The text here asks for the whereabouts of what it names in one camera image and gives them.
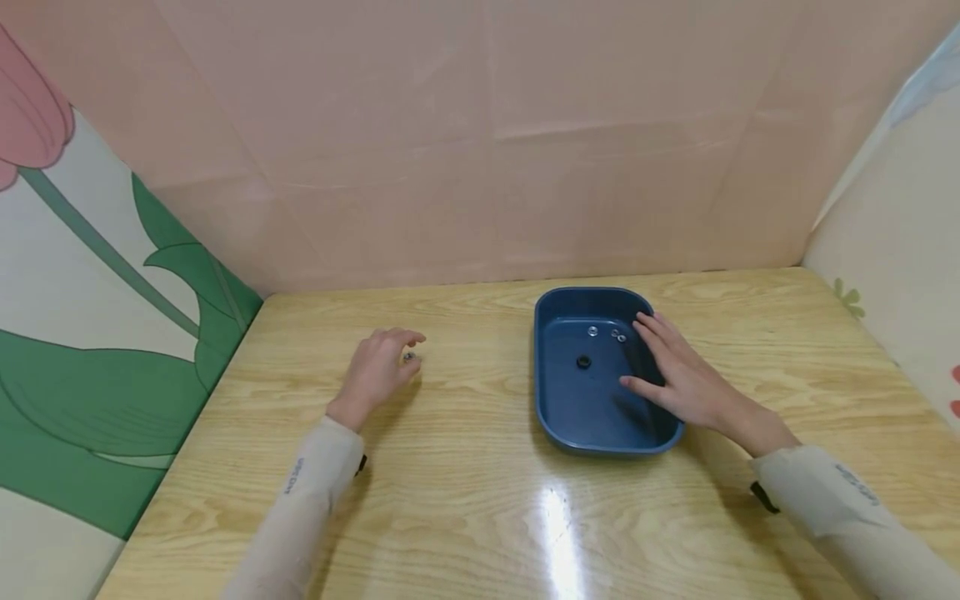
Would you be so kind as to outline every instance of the light wood grain tabletop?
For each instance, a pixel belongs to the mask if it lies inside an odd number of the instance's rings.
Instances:
[[[270,298],[133,533],[103,600],[215,598],[359,339],[423,331],[419,385],[364,430],[310,598],[847,598],[750,495],[745,455],[688,428],[657,457],[563,454],[532,407],[537,298],[639,292],[721,373],[869,482],[960,566],[960,444],[803,269]]]

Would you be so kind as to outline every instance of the right hand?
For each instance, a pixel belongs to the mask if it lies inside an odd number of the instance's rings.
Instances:
[[[634,329],[653,352],[666,385],[624,376],[624,387],[681,420],[718,431],[753,456],[800,445],[776,413],[738,392],[662,314],[637,313]]]
[[[418,331],[377,329],[353,353],[344,387],[327,405],[326,415],[359,433],[371,412],[420,372],[419,358],[401,364],[400,356],[422,342],[426,337]]]

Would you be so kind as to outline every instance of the blue basin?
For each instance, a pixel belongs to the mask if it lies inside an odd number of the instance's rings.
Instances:
[[[653,315],[622,288],[562,287],[544,294],[534,316],[534,402],[546,435],[580,454],[633,456],[672,447],[684,423],[620,386],[633,374],[663,384],[650,349],[631,323]],[[614,330],[625,340],[619,341]]]

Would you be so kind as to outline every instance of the pink panel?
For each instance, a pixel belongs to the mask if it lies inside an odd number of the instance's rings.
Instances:
[[[305,275],[324,287],[498,278],[488,154],[459,142],[272,173],[323,259]]]
[[[787,265],[956,0],[7,0],[261,291]]]
[[[486,128],[480,2],[156,4],[262,163]]]
[[[490,2],[495,136],[743,122],[773,76],[800,2]]]

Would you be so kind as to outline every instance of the forearm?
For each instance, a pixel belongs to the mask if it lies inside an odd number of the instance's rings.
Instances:
[[[363,440],[330,418],[307,435],[224,600],[303,598],[326,521],[362,458]]]
[[[785,448],[751,467],[774,503],[862,597],[957,597],[956,571],[823,449]]]

